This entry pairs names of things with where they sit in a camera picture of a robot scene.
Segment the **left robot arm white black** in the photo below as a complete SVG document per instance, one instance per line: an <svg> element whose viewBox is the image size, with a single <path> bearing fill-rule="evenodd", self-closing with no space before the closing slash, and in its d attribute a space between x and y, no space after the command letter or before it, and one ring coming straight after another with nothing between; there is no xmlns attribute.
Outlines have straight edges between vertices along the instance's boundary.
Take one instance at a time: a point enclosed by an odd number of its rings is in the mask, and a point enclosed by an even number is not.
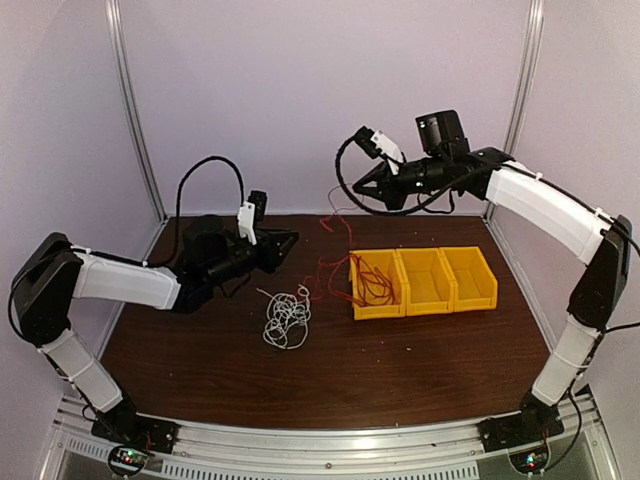
<svg viewBox="0 0 640 480"><path fill-rule="evenodd" d="M130 396L74 330L73 303L96 300L192 314L226 298L231 280L256 270L275 272L298 241L297 232L259 228L241 220L235 230L216 215L177 229L169 260L135 261L83 248L50 234L14 276L8 299L10 326L78 391L99 422L123 444L137 442L144 424Z"/></svg>

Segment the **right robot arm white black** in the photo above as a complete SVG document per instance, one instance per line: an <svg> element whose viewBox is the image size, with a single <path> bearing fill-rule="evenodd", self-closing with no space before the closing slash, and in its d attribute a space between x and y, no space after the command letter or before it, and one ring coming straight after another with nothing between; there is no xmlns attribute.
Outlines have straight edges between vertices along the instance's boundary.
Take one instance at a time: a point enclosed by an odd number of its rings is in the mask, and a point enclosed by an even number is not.
<svg viewBox="0 0 640 480"><path fill-rule="evenodd" d="M351 140L377 161L346 188L352 199L383 204L382 216L417 212L448 191L470 194L528 221L583 267L567 320L541 372L522 400L512 430L535 440L557 418L557 405L588 368L626 287L635 244L630 221L612 217L495 148L472 149L454 110L415 120L424 157L409 161L380 130L362 126Z"/></svg>

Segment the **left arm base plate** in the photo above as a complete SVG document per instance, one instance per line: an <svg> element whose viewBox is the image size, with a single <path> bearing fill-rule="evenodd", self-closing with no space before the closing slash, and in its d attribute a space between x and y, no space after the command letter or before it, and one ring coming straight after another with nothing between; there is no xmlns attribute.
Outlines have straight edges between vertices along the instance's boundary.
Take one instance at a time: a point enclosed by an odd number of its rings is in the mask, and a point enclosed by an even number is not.
<svg viewBox="0 0 640 480"><path fill-rule="evenodd" d="M171 454L178 425L172 421L134 415L97 419L91 427L95 437L153 453Z"/></svg>

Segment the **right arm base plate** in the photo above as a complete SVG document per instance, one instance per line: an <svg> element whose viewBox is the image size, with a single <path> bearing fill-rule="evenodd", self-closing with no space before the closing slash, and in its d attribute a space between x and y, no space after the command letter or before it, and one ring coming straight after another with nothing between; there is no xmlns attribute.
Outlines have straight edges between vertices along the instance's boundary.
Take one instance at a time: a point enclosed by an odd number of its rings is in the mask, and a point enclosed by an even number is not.
<svg viewBox="0 0 640 480"><path fill-rule="evenodd" d="M482 420L477 428L485 453L539 443L565 431L557 410L540 413L535 409L490 417Z"/></svg>

